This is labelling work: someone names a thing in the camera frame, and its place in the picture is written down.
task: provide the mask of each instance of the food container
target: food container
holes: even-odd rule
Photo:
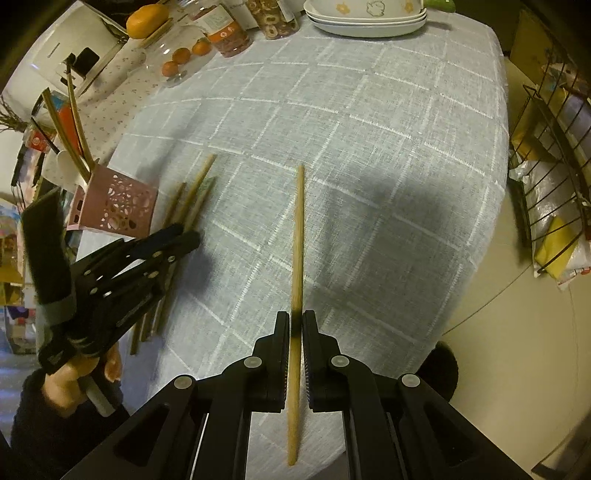
[[[223,57],[233,57],[251,45],[248,34],[221,3],[187,0],[180,6]]]
[[[163,85],[172,87],[198,72],[212,58],[211,50],[195,25],[174,26],[145,48],[146,66]]]
[[[248,0],[246,6],[267,40],[289,37],[300,29],[285,0]]]
[[[56,130],[54,128],[45,125],[40,125],[40,127],[50,140],[53,140],[56,137]],[[33,122],[28,124],[25,133],[22,136],[22,142],[27,148],[33,148],[43,153],[48,153],[50,149],[49,143],[47,143],[47,140],[45,140],[45,137],[37,127],[35,127]]]

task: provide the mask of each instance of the cutlery holder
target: cutlery holder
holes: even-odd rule
[[[87,192],[78,187],[67,230],[92,230],[144,238],[150,224],[158,189],[111,168],[97,165]]]

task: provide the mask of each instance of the wooden chopstick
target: wooden chopstick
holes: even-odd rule
[[[291,330],[287,373],[287,464],[297,462],[300,434],[301,314],[304,290],[304,166],[297,170],[294,212]]]
[[[164,215],[164,221],[162,222],[162,227],[166,228],[170,225],[173,220],[174,212],[177,209],[178,201],[182,197],[187,184],[182,182],[181,185],[178,186],[174,197],[168,204],[168,208],[166,210],[166,214]],[[131,343],[129,345],[129,354],[135,355],[138,352],[139,342],[145,342],[150,338],[150,334],[152,331],[152,323],[154,321],[154,313],[156,311],[156,307],[149,309],[141,320],[135,322],[134,331],[131,336]]]
[[[205,159],[203,167],[201,167],[201,170],[199,170],[197,177],[195,177],[193,185],[191,185],[191,189],[187,194],[187,198],[183,203],[183,207],[174,215],[173,223],[184,223],[185,218],[187,217],[187,214],[189,213],[189,210],[191,208],[191,205],[195,201],[197,191],[199,190],[199,187],[201,186],[201,183],[203,182],[205,175],[207,175],[209,169],[212,168],[213,162],[215,161],[216,157],[217,155],[212,153]]]
[[[43,138],[45,138],[45,141],[47,142],[47,144],[51,147],[51,149],[53,150],[53,152],[57,155],[60,152],[60,149],[57,148],[56,145],[55,145],[55,143],[51,141],[51,138],[49,138],[47,136],[47,134],[43,131],[43,129],[37,123],[37,121],[35,120],[34,117],[31,117],[31,122],[33,122],[33,125],[35,125],[35,128],[37,128],[37,130],[39,130],[41,132],[41,135],[43,135]]]
[[[166,214],[164,215],[163,228],[168,227],[172,223],[173,217],[174,217],[174,212],[177,209],[178,202],[181,199],[181,197],[183,196],[183,193],[184,193],[186,187],[187,187],[186,182],[182,182],[182,184],[179,185],[176,193],[174,194],[172,201],[170,202],[170,204],[168,206]],[[149,311],[146,312],[146,314],[144,315],[144,318],[142,319],[142,324],[141,324],[142,331],[139,336],[139,339],[142,342],[145,342],[146,340],[148,340],[148,338],[150,338],[150,336],[152,335],[152,325],[154,324],[154,316],[155,316],[156,310],[157,310],[157,307],[149,309]]]
[[[215,181],[216,181],[215,177],[210,179],[208,184],[205,185],[204,188],[202,188],[202,190],[199,192],[199,195],[197,196],[197,200],[195,201],[195,205],[193,206],[193,208],[191,209],[191,212],[189,213],[189,215],[186,217],[186,219],[184,221],[183,226],[184,226],[185,232],[194,228],[195,220],[197,219],[197,216],[199,215],[199,212],[201,211],[201,207],[205,203],[205,200],[207,199],[209,192],[213,188]],[[160,303],[158,304],[158,307],[156,308],[155,322],[154,322],[154,328],[153,328],[152,332],[161,333],[162,329],[164,328],[164,325],[166,323],[166,318],[168,318],[170,305],[171,305],[171,298],[172,298],[172,296],[169,295],[169,292],[171,290],[174,290],[173,284],[174,284],[175,272],[177,271],[177,266],[178,266],[178,263],[173,263],[170,266],[170,269],[168,271],[168,275],[167,275],[166,280],[164,282],[164,288],[165,288],[164,297],[162,298],[162,300],[160,300]]]
[[[78,173],[86,183],[90,182],[90,171],[88,170],[88,168],[86,168],[86,165],[78,155],[78,152],[74,150],[74,146],[72,145],[72,142],[70,142],[70,139],[68,138],[66,131],[64,130],[64,126],[60,122],[60,118],[57,115],[56,107],[55,105],[53,105],[53,102],[51,101],[51,93],[49,91],[49,88],[43,90],[41,96],[43,97],[45,106],[49,111],[49,116],[51,117],[51,120],[53,121],[56,127],[57,133],[59,134],[61,141],[64,144],[67,152],[70,154],[72,162],[74,162],[74,165],[78,170]]]
[[[68,97],[70,98],[70,108],[72,109],[72,117],[74,118],[74,126],[76,127],[76,134],[78,135],[78,140],[80,142],[80,146],[82,147],[82,155],[86,160],[86,164],[90,172],[95,169],[95,161],[92,158],[92,154],[90,153],[90,148],[88,148],[88,142],[86,141],[86,136],[84,134],[84,130],[82,130],[82,122],[80,121],[80,112],[78,112],[78,105],[76,103],[76,95],[74,94],[74,83],[72,82],[72,73],[70,71],[70,63],[67,64],[66,67],[66,78],[68,81]]]

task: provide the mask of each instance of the tablecloth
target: tablecloth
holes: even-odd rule
[[[300,163],[304,308],[374,372],[415,371],[484,256],[504,196],[501,60],[493,31],[456,14],[429,12],[415,34],[371,41],[302,19],[296,35],[257,34],[240,55],[217,55],[152,96],[110,166],[158,186],[155,227],[208,153],[218,154],[217,186],[164,337],[125,359],[128,404],[176,375],[220,373],[289,310]],[[107,241],[86,233],[80,252]],[[285,412],[253,415],[248,478],[307,478],[343,450],[338,414],[303,411],[292,468]]]

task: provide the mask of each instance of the human hand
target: human hand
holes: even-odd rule
[[[118,343],[105,354],[105,361],[105,378],[110,382],[120,380],[122,364]],[[77,355],[53,375],[46,375],[41,392],[47,404],[64,418],[72,415],[78,405],[86,401],[78,379],[90,375],[98,363],[98,358]]]

